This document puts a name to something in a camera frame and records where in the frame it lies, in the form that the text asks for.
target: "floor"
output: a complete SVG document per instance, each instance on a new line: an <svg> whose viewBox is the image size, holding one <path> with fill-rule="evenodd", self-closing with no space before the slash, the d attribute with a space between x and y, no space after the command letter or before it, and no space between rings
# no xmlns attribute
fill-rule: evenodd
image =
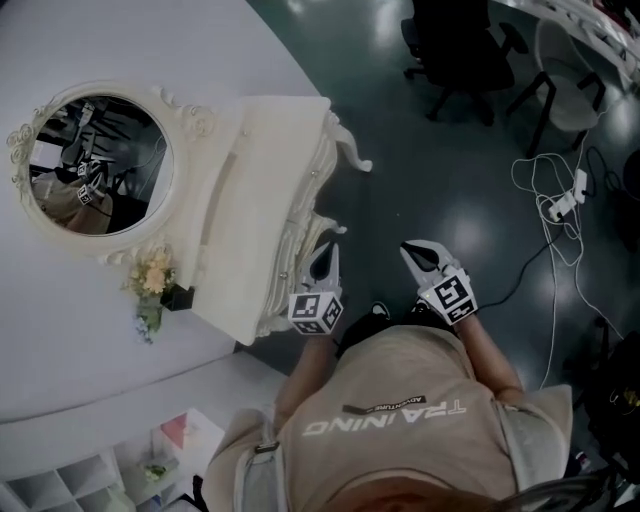
<svg viewBox="0 0 640 512"><path fill-rule="evenodd" d="M516 85L489 95L496 111L493 127L481 124L463 96L453 96L434 123L424 112L440 89L422 77L407 81L402 74L414 64L400 34L400 20L412 15L410 0L249 3L320 93L331 99L333 110L354 133L362 157L374 163L371 175L341 164L317 203L320 214L348 227L339 238L346 324L364 314L375 299L384 300L398 316L413 301L416 286L398 252L400 243L409 239L436 240L449 248L470 273L480 304L502 298L524 262L545 243L533 198L516 189L510 178L511 164L524 157L540 108L527 102L511 119L504 116L506 106L535 74L532 56L510 55ZM498 23L508 21L532 46L535 20L490 4L496 39L503 38ZM581 49L605 79L605 105L610 105L621 96L615 70L589 49ZM619 172L640 145L634 142L640 132L639 113L640 102L635 99L617 104L589 134L585 149L596 145ZM573 137L548 127L540 150L566 153L574 166L572 141ZM640 305L639 258L617 239L597 161L593 170L599 192L581 210L586 253L580 286L626 333L640 327L640 318L633 315ZM524 180L531 176L526 165L518 172ZM541 167L541 188L550 173L550 167ZM561 246L570 254L579 250L566 238ZM576 293L573 269L560 265L558 282L555 347L547 385L579 384L563 365L567 359L597 351L596 314ZM480 313L529 390L540 386L547 368L552 298L546 252L529 267L513 298ZM289 373L303 343L299 335L288 332L258 340L249 352Z"/></svg>

